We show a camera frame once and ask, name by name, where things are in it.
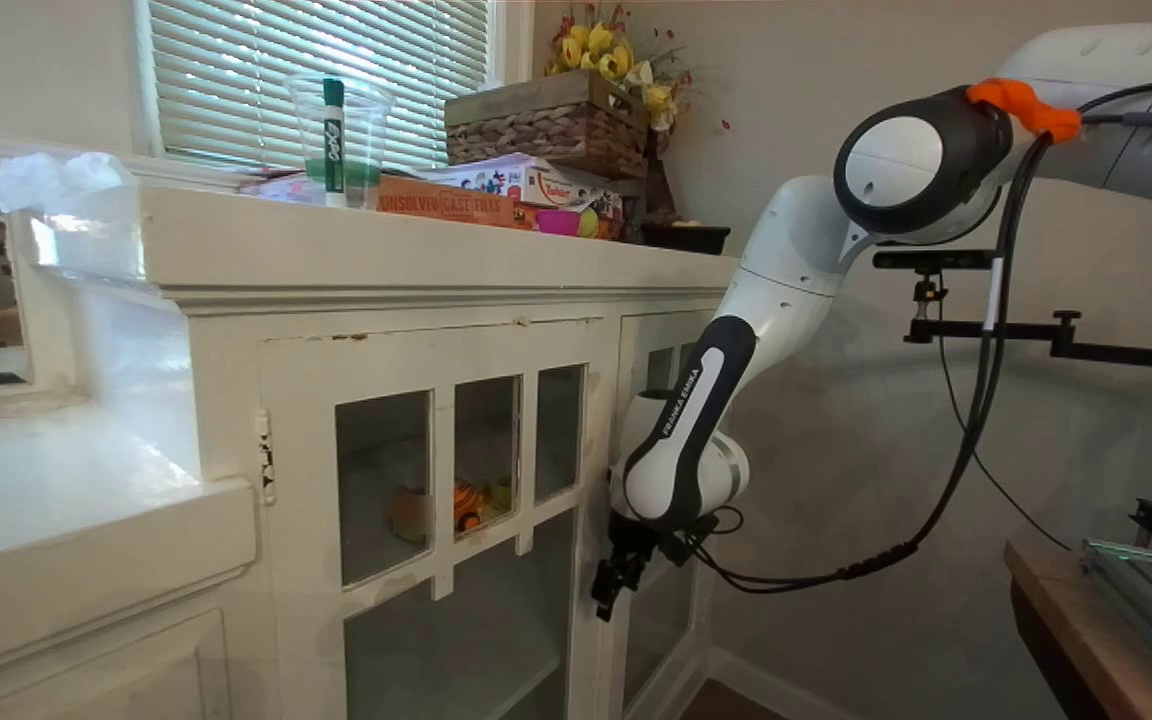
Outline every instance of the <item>window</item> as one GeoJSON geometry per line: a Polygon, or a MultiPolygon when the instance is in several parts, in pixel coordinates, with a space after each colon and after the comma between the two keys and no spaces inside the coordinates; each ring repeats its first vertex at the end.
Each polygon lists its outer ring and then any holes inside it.
{"type": "Polygon", "coordinates": [[[443,99],[493,83],[505,0],[147,0],[163,152],[306,165],[319,79],[348,83],[353,162],[437,169],[443,99]]]}

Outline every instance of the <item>bottle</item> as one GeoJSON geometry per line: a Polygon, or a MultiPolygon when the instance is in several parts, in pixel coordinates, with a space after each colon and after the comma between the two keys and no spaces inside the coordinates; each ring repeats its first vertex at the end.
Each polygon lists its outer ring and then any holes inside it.
{"type": "Polygon", "coordinates": [[[325,192],[330,209],[348,209],[343,197],[343,79],[325,79],[325,192]]]}

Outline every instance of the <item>white countertop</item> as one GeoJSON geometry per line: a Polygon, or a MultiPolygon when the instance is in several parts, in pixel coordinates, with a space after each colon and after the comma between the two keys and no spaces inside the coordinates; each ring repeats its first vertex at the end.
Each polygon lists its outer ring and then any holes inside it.
{"type": "Polygon", "coordinates": [[[0,655],[252,559],[243,482],[188,477],[83,405],[0,409],[0,655]]]}
{"type": "Polygon", "coordinates": [[[47,214],[40,263],[177,292],[721,292],[733,258],[541,237],[370,209],[292,209],[231,192],[115,187],[47,214]]]}

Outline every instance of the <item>wall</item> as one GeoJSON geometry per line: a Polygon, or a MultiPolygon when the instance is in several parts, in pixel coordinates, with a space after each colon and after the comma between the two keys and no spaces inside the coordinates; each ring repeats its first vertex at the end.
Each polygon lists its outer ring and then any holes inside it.
{"type": "MultiPolygon", "coordinates": [[[[641,0],[698,67],[674,150],[692,217],[754,230],[784,178],[829,172],[843,132],[892,99],[990,78],[1053,26],[1152,22],[1152,0],[641,0]]],[[[750,529],[715,546],[750,572],[825,572],[903,541],[934,507],[956,423],[938,348],[899,346],[911,276],[847,276],[821,339],[733,415],[756,462],[750,529]]],[[[951,315],[981,279],[951,276],[951,315]]],[[[1017,321],[1090,314],[1086,339],[1152,346],[1152,204],[1041,183],[1021,239],[1017,321]]],[[[947,348],[968,395],[972,348],[947,348]]],[[[1063,541],[1127,541],[1152,498],[1152,372],[1014,346],[981,456],[1063,541]]],[[[1059,716],[1014,634],[1005,541],[1038,536],[972,472],[942,531],[895,572],[803,596],[725,591],[721,643],[852,716],[1059,716]]]]}
{"type": "Polygon", "coordinates": [[[147,152],[138,0],[0,0],[0,138],[147,152]]]}

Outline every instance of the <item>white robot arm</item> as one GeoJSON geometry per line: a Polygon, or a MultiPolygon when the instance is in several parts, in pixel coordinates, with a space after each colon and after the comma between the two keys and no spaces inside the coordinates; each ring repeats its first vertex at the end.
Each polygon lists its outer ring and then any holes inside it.
{"type": "MultiPolygon", "coordinates": [[[[1086,108],[1086,132],[1043,178],[1152,197],[1152,26],[1068,29],[1026,44],[999,78],[1043,104],[1086,108]]],[[[611,618],[651,547],[689,559],[715,507],[750,485],[750,462],[721,420],[764,367],[800,354],[870,245],[947,245],[991,217],[1031,132],[968,88],[870,118],[834,180],[790,180],[754,230],[712,323],[668,395],[644,395],[624,423],[611,477],[611,554],[598,611],[611,618]]]]}

